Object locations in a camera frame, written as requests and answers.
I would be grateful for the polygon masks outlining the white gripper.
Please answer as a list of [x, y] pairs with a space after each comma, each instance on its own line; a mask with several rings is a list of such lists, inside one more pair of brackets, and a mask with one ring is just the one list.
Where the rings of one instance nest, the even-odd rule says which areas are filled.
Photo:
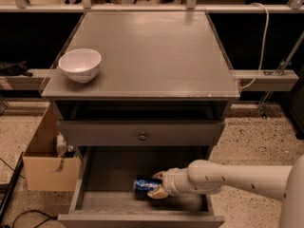
[[190, 182], [186, 168], [171, 168], [161, 171], [152, 176], [152, 179], [162, 180], [162, 186], [153, 191], [149, 191], [147, 196], [154, 200], [162, 200], [170, 196], [181, 196], [190, 192]]

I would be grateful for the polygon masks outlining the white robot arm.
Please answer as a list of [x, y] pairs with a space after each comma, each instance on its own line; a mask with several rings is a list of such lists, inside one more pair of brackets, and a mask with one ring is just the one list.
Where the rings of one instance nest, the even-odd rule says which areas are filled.
[[165, 199], [186, 193], [216, 194], [230, 186], [282, 202], [278, 228], [304, 228], [304, 156], [292, 165], [224, 165], [207, 160], [154, 175], [161, 181], [148, 193]]

